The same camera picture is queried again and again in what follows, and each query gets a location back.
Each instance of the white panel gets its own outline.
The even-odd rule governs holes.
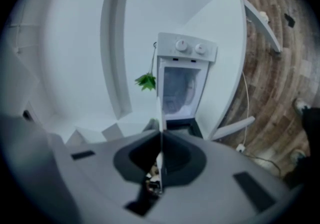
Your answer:
[[[258,31],[260,31],[265,38],[271,44],[271,47],[274,49],[275,52],[281,53],[281,46],[278,42],[275,33],[272,31],[271,27],[268,23],[261,17],[258,10],[248,1],[243,0],[245,6],[245,13],[247,17],[254,23],[255,27]]]
[[[250,116],[244,120],[241,120],[239,122],[232,123],[227,126],[223,126],[221,128],[218,128],[216,132],[214,133],[213,137],[210,138],[212,141],[218,140],[220,138],[223,138],[225,136],[228,136],[230,134],[234,134],[247,126],[251,125],[256,119],[253,116]]]
[[[51,0],[41,31],[42,70],[61,115],[115,118],[101,60],[104,0]]]
[[[147,123],[125,123],[118,122],[118,127],[123,134],[123,137],[139,134],[146,127]]]
[[[76,131],[73,120],[64,118],[57,114],[51,117],[44,128],[48,133],[59,135],[64,143],[66,143]]]
[[[20,48],[18,57],[30,72],[32,72],[37,78],[42,78],[37,45]]]
[[[88,114],[75,121],[75,125],[93,131],[102,132],[116,122],[115,118],[109,118],[105,114]]]
[[[39,83],[32,91],[29,102],[34,114],[43,126],[47,124],[56,113],[43,83]]]
[[[65,143],[66,146],[78,146],[87,144],[85,138],[77,130],[71,135],[70,139]]]
[[[18,0],[10,14],[10,25],[19,25],[23,19],[24,6],[26,0]]]
[[[165,131],[167,129],[167,122],[162,110],[161,99],[159,96],[156,98],[156,118],[159,122],[159,131]]]
[[[0,46],[0,112],[22,115],[39,80],[22,64],[5,41]]]
[[[246,55],[247,24],[243,0],[212,0],[178,33],[216,42],[195,115],[204,139],[210,139],[236,93]]]
[[[18,47],[37,45],[39,42],[39,28],[37,26],[21,26],[18,31]]]
[[[18,27],[6,27],[3,30],[3,36],[12,49],[17,48]]]
[[[102,134],[108,142],[124,137],[116,123],[105,129]]]
[[[76,130],[85,138],[87,143],[101,143],[106,142],[106,138],[101,131],[77,127]]]

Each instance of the white table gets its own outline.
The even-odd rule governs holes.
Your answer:
[[[259,12],[247,0],[212,0],[200,10],[179,34],[216,42],[216,62],[211,64],[195,120],[205,140],[214,140],[251,124],[247,118],[218,129],[236,93],[245,62],[247,21],[250,17],[257,29],[270,41],[276,52],[281,47]]]

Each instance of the white wall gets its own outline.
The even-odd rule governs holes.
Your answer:
[[[64,118],[59,114],[51,116],[50,120],[45,124],[44,129],[48,133],[59,135],[64,143],[66,143],[76,131],[75,121]]]
[[[88,115],[75,121],[76,130],[87,143],[112,141],[123,137],[114,120],[102,114]]]
[[[39,32],[50,0],[18,0],[13,8],[4,39],[14,54],[39,81],[25,106],[32,118],[44,126],[56,113],[45,87],[39,52]]]
[[[132,110],[156,114],[156,92],[135,85],[148,72],[159,32],[174,33],[211,0],[126,0],[124,17],[125,69]]]
[[[0,41],[0,113],[22,116],[38,83],[9,44]]]
[[[156,112],[153,112],[153,108],[150,111],[142,109],[141,111],[134,111],[126,115],[117,124],[123,136],[128,137],[141,133],[151,118],[157,118]]]
[[[125,6],[126,0],[104,0],[101,15],[101,61],[117,119],[132,111],[125,67]]]
[[[67,146],[78,146],[82,144],[87,144],[85,138],[76,130],[66,142]]]
[[[67,118],[103,113],[115,119],[101,61],[104,0],[51,0],[41,34],[45,82]]]

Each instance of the power cord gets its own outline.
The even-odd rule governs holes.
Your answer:
[[[153,74],[154,70],[154,60],[155,60],[155,54],[156,54],[156,49],[157,49],[157,42],[153,43],[153,56],[152,56],[152,61],[151,61],[151,67],[149,73]]]
[[[266,162],[269,162],[269,163],[273,164],[274,167],[278,169],[278,176],[279,176],[279,178],[281,178],[281,169],[280,169],[280,167],[279,167],[274,161],[267,160],[267,159],[264,159],[264,158],[261,158],[261,157],[257,157],[257,156],[255,156],[255,155],[252,155],[252,156],[251,156],[251,155],[247,155],[247,154],[244,154],[244,155],[245,155],[246,157],[248,157],[248,158],[259,159],[259,160],[263,160],[263,161],[266,161]]]
[[[249,118],[249,109],[250,109],[249,92],[248,92],[248,85],[247,85],[246,76],[245,76],[245,73],[243,71],[242,71],[242,77],[243,77],[244,84],[245,84],[246,100],[247,100],[246,118]],[[237,151],[242,153],[246,149],[246,147],[245,147],[246,140],[247,140],[247,126],[245,127],[245,130],[244,130],[243,142],[238,145]],[[277,170],[278,170],[279,178],[281,178],[281,169],[275,162],[273,162],[271,160],[267,160],[267,159],[261,158],[261,157],[257,157],[255,155],[252,155],[252,156],[251,155],[247,155],[247,154],[244,154],[244,155],[246,157],[248,157],[248,158],[259,159],[259,160],[266,161],[266,162],[269,162],[269,163],[273,164],[274,167],[277,168]]]
[[[247,106],[246,106],[246,118],[249,118],[249,109],[250,109],[250,101],[249,101],[249,92],[248,92],[248,85],[247,85],[247,80],[246,80],[246,76],[245,73],[242,71],[242,77],[244,80],[244,84],[245,84],[245,91],[246,91],[246,101],[247,101]],[[247,140],[247,131],[248,131],[248,127],[246,126],[244,128],[244,139],[243,142],[240,143],[237,147],[236,147],[236,151],[242,153],[243,151],[245,151],[246,147],[246,140]]]

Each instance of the oven window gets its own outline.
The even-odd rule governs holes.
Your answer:
[[[200,69],[165,67],[163,82],[163,112],[186,114],[191,111],[197,89]]]

